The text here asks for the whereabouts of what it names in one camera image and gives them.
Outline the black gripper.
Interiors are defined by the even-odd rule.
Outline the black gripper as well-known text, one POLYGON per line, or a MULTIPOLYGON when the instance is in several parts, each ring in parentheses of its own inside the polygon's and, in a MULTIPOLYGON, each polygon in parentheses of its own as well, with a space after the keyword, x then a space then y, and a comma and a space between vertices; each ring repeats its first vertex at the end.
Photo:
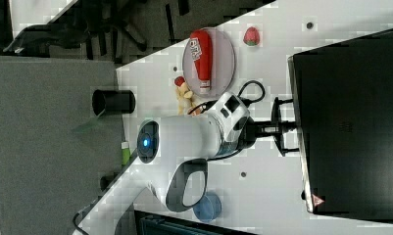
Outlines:
POLYGON ((297 128, 295 121, 253 121, 249 119, 241 132, 241 146, 251 147, 258 138, 273 137, 277 147, 284 146, 283 135, 297 128))

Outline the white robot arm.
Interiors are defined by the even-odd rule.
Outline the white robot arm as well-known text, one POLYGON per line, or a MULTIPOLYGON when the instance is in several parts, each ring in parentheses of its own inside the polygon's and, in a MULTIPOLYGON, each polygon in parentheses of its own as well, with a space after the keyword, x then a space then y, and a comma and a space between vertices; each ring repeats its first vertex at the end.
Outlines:
POLYGON ((206 192, 208 162, 224 160, 272 136, 281 154, 289 152, 282 136, 297 127, 283 120, 274 100, 271 119, 254 121, 252 101, 225 92, 197 116, 160 117, 144 121, 138 131, 132 163, 125 166, 89 207, 79 212, 72 235, 115 235, 119 220, 144 189, 171 212, 185 212, 206 192))

